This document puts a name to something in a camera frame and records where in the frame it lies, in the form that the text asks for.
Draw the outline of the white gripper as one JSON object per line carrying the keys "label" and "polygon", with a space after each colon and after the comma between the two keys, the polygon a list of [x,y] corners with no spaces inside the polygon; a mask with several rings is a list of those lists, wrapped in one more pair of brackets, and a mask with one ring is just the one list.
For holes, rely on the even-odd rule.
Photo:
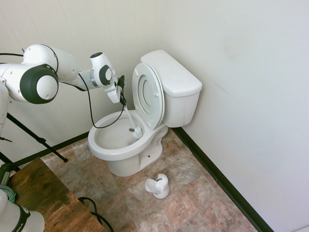
{"label": "white gripper", "polygon": [[104,87],[104,91],[107,93],[108,97],[113,103],[121,103],[124,107],[126,107],[126,99],[124,96],[124,92],[117,85],[116,81],[112,81],[107,86]]}

